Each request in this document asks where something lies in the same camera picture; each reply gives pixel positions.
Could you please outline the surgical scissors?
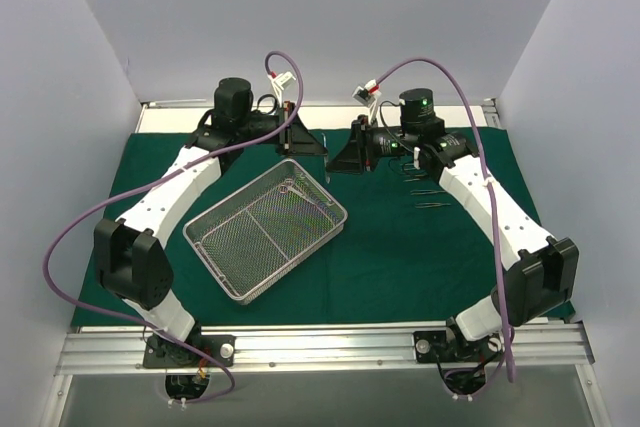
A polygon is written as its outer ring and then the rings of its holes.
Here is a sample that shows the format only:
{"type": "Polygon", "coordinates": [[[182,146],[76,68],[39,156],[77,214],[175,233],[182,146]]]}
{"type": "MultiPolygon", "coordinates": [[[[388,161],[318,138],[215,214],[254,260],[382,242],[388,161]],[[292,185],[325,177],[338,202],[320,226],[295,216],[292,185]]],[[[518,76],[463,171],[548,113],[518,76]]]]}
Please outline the surgical scissors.
{"type": "Polygon", "coordinates": [[[295,194],[313,205],[333,204],[333,201],[329,197],[325,196],[322,192],[316,192],[313,189],[308,189],[306,185],[298,186],[297,184],[282,183],[278,185],[277,190],[281,194],[295,194]]]}

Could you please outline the metal mesh instrument tray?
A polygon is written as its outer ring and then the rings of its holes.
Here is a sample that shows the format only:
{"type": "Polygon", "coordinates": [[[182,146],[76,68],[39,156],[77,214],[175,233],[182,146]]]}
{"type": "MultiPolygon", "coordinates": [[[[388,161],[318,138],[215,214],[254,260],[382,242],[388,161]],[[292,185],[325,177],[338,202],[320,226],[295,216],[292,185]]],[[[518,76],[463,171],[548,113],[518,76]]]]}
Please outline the metal mesh instrument tray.
{"type": "Polygon", "coordinates": [[[342,232],[347,210],[293,159],[285,159],[187,222],[183,235],[226,295],[247,305],[342,232]],[[313,205],[279,184],[306,185],[313,205]]]}

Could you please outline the green surgical cloth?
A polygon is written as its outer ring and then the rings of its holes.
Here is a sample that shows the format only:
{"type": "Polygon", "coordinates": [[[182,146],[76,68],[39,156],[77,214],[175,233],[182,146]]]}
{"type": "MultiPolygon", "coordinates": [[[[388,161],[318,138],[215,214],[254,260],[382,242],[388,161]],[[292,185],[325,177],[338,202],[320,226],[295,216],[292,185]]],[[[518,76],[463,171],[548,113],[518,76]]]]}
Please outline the green surgical cloth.
{"type": "MultiPolygon", "coordinates": [[[[539,221],[506,131],[479,130],[489,170],[539,221]]],[[[185,140],[186,134],[131,135],[110,196],[159,178],[185,140]]],[[[416,208],[450,197],[411,195],[437,186],[407,182],[401,162],[383,161],[364,175],[330,174],[327,190],[348,213],[343,231],[253,302],[236,303],[186,242],[183,225],[281,160],[271,145],[247,149],[171,236],[166,253],[174,292],[205,326],[441,321],[495,286],[491,244],[464,209],[457,202],[416,208]]]]}

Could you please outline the metal forceps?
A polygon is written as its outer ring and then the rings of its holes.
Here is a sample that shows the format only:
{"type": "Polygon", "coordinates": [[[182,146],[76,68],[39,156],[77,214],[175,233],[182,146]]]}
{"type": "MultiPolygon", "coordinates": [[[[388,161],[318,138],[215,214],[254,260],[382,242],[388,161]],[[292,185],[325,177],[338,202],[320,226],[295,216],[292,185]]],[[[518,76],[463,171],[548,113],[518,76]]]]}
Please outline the metal forceps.
{"type": "Polygon", "coordinates": [[[327,166],[328,166],[328,162],[329,162],[329,150],[328,150],[328,147],[327,147],[327,138],[326,138],[325,133],[324,133],[324,132],[322,132],[322,133],[321,133],[321,135],[322,135],[322,143],[323,143],[323,147],[324,147],[324,150],[325,150],[324,157],[323,157],[323,162],[324,162],[324,164],[323,164],[323,165],[324,165],[324,178],[325,178],[325,183],[328,185],[328,184],[330,184],[330,182],[331,182],[331,179],[330,179],[330,173],[329,173],[329,171],[327,170],[327,166]]]}

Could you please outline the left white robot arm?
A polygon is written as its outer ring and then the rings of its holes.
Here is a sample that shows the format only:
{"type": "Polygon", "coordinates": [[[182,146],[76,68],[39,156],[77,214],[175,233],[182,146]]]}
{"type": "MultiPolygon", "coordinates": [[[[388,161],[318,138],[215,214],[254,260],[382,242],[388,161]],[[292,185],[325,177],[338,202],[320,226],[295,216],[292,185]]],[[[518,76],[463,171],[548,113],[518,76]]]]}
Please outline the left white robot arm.
{"type": "Polygon", "coordinates": [[[271,73],[275,109],[254,108],[250,83],[222,79],[213,106],[187,137],[165,174],[141,200],[116,220],[101,220],[94,230],[94,265],[100,286],[133,308],[144,325],[167,339],[165,352],[179,366],[194,364],[202,342],[196,321],[172,291],[173,270],[165,246],[200,195],[253,145],[273,144],[277,153],[321,156],[326,148],[298,118],[299,104],[283,93],[296,82],[290,73],[271,73]]]}

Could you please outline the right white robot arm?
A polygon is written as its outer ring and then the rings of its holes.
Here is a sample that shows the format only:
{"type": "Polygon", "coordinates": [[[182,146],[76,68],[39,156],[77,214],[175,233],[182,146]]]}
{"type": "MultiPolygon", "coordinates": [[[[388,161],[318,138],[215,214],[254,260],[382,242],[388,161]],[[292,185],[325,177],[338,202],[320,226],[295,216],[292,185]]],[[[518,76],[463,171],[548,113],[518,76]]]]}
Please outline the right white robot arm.
{"type": "Polygon", "coordinates": [[[431,90],[400,94],[400,124],[394,128],[382,120],[375,88],[359,87],[354,97],[369,112],[352,122],[346,145],[328,162],[327,171],[363,174],[382,158],[408,155],[499,251],[495,288],[454,316],[443,337],[450,356],[467,359],[479,349],[480,340],[521,326],[571,298],[579,258],[575,243],[556,239],[536,223],[491,175],[477,145],[446,129],[431,90]]]}

